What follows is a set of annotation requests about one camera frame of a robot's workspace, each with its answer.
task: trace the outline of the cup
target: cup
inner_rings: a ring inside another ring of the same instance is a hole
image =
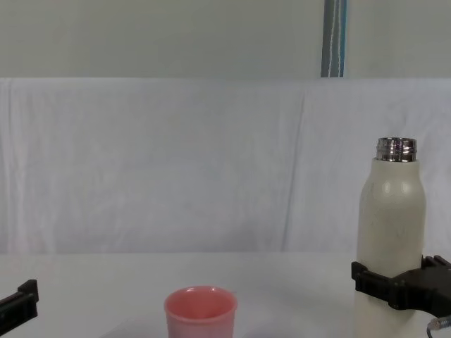
[[[236,308],[235,296],[220,287],[180,289],[164,302],[168,338],[233,338]]]

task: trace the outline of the table surface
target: table surface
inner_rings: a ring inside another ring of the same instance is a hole
[[[164,299],[199,284],[236,293],[237,338],[351,337],[352,258],[325,253],[0,256],[0,296],[37,279],[40,297],[38,318],[5,338],[164,338]]]

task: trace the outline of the metal bottle neck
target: metal bottle neck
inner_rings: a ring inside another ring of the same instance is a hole
[[[386,162],[415,162],[416,140],[404,137],[384,137],[378,140],[376,160]]]

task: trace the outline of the white fabric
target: white fabric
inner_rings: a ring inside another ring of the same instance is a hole
[[[305,95],[285,249],[355,249],[360,191],[384,136],[417,139],[426,249],[450,247],[451,80],[337,80]]]
[[[294,82],[5,80],[7,252],[281,250],[300,92]]]
[[[352,251],[388,135],[448,248],[451,80],[5,79],[0,252]]]

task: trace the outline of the water bottle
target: water bottle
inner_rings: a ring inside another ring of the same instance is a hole
[[[387,277],[419,268],[425,215],[415,139],[379,139],[360,196],[357,260]],[[418,337],[414,313],[396,311],[384,301],[356,292],[354,338]]]

